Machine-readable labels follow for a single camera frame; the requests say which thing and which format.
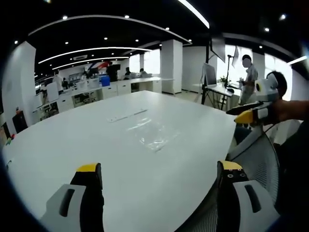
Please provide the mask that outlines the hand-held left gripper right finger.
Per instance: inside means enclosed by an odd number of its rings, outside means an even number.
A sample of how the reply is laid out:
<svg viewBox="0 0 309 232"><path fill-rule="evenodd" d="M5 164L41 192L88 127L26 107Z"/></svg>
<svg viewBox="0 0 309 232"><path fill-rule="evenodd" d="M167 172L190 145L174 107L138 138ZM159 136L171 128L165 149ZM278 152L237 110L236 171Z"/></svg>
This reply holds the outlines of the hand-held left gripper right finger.
<svg viewBox="0 0 309 232"><path fill-rule="evenodd" d="M218 232L267 232L280 218L271 196L231 161L217 162Z"/></svg>

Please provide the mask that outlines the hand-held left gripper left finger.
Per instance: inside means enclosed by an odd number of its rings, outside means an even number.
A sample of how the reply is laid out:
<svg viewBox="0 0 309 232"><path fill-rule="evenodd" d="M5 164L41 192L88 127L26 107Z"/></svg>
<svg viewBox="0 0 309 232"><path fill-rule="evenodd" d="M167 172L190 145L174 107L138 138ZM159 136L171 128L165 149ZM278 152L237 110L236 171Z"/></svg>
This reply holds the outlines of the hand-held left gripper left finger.
<svg viewBox="0 0 309 232"><path fill-rule="evenodd" d="M101 164L79 167L47 201L40 223L49 232L104 231L102 190Z"/></svg>

